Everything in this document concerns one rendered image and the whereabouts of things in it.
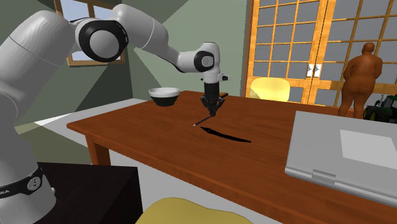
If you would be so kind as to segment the yellow chair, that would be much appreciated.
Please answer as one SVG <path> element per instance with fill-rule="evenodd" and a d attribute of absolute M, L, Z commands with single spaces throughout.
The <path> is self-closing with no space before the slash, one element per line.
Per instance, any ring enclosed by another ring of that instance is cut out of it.
<path fill-rule="evenodd" d="M 169 197 L 154 202 L 136 224 L 253 224 L 228 211 L 209 209 L 186 199 Z"/>
<path fill-rule="evenodd" d="M 282 78 L 261 77 L 253 80 L 249 89 L 249 97 L 271 101 L 287 102 L 290 84 Z"/>

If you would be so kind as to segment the brown human figure statue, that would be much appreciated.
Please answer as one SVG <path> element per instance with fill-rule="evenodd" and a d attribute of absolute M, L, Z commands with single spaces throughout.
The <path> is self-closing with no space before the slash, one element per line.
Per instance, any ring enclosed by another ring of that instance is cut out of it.
<path fill-rule="evenodd" d="M 345 116 L 353 104 L 353 117 L 363 118 L 364 105 L 373 93 L 376 79 L 382 73 L 382 59 L 372 54 L 374 50 L 374 43 L 365 43 L 361 55 L 348 62 L 343 73 L 345 82 L 338 116 Z"/>

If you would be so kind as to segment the wooden lattice double door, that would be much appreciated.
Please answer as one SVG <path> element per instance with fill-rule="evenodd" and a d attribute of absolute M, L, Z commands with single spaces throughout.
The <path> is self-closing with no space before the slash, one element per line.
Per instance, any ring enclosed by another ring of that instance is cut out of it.
<path fill-rule="evenodd" d="M 287 80 L 290 100 L 339 105 L 348 62 L 373 43 L 374 93 L 397 94 L 397 0 L 249 0 L 244 95 L 262 77 Z"/>

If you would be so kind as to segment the wooden framed window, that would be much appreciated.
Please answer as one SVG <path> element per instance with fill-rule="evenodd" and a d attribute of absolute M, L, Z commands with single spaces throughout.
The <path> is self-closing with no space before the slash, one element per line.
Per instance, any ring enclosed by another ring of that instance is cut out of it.
<path fill-rule="evenodd" d="M 53 0 L 57 14 L 66 20 L 76 20 L 83 17 L 95 17 L 107 19 L 116 4 L 108 0 Z M 86 56 L 82 51 L 74 52 L 67 57 L 69 67 L 83 66 L 107 66 L 109 64 L 123 64 L 125 53 L 123 52 L 115 61 L 97 62 Z"/>

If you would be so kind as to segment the brown wooden table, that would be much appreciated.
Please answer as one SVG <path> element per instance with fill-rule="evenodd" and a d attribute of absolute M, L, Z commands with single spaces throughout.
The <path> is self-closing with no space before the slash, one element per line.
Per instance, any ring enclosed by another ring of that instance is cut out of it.
<path fill-rule="evenodd" d="M 397 208 L 288 176 L 297 111 L 335 108 L 229 96 L 214 118 L 198 92 L 173 106 L 146 101 L 67 124 L 95 165 L 115 151 L 284 224 L 397 224 Z"/>

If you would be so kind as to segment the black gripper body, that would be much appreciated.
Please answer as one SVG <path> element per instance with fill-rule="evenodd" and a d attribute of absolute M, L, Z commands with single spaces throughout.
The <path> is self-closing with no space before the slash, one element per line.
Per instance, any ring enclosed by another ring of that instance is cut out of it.
<path fill-rule="evenodd" d="M 219 97 L 219 83 L 204 83 L 204 96 L 213 105 Z"/>

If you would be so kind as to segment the black robot stand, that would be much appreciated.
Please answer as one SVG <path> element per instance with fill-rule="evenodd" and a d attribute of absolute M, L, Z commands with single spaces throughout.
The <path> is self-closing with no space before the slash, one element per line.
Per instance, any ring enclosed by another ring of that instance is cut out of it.
<path fill-rule="evenodd" d="M 46 162 L 39 166 L 57 201 L 35 224 L 135 224 L 143 213 L 137 167 Z"/>

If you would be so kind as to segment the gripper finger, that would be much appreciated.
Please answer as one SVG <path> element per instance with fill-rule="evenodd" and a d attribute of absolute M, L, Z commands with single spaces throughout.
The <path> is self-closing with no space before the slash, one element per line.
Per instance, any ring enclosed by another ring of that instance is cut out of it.
<path fill-rule="evenodd" d="M 202 104 L 204 105 L 204 107 L 209 111 L 209 115 L 212 116 L 213 115 L 212 102 L 208 101 L 204 95 L 200 97 L 200 100 L 201 100 Z"/>
<path fill-rule="evenodd" d="M 224 98 L 218 97 L 218 99 L 213 103 L 213 115 L 216 115 L 217 110 L 222 106 L 224 103 Z"/>

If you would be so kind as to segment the green toy tractor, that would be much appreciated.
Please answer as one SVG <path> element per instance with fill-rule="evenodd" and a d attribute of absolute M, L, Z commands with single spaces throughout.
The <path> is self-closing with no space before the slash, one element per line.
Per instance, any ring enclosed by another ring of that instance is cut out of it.
<path fill-rule="evenodd" d="M 397 123 L 397 94 L 381 95 L 373 106 L 367 106 L 363 112 L 364 120 Z"/>

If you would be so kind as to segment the white and black bowl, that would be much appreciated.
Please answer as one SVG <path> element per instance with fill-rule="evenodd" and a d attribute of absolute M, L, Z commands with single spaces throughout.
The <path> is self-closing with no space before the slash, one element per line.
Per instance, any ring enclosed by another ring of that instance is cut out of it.
<path fill-rule="evenodd" d="M 172 106 L 180 94 L 180 89 L 172 87 L 152 88 L 149 95 L 157 106 Z"/>

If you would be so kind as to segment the grey closed laptop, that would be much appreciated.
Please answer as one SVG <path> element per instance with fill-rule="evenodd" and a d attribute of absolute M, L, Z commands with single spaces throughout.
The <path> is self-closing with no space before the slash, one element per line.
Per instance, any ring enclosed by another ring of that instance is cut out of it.
<path fill-rule="evenodd" d="M 397 208 L 397 124 L 297 111 L 285 173 Z"/>

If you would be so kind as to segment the thin black pen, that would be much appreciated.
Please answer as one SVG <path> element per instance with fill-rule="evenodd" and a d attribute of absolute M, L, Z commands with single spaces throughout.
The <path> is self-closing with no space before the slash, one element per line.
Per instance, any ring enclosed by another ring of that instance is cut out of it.
<path fill-rule="evenodd" d="M 202 119 L 201 121 L 199 121 L 199 122 L 197 122 L 197 123 L 194 123 L 194 124 L 193 124 L 193 126 L 200 125 L 201 123 L 203 123 L 203 122 L 207 121 L 208 119 L 210 119 L 210 118 L 212 118 L 212 117 L 213 117 L 213 116 L 212 116 L 212 115 L 210 115 L 210 116 L 208 116 L 208 117 L 206 117 L 206 118 Z"/>

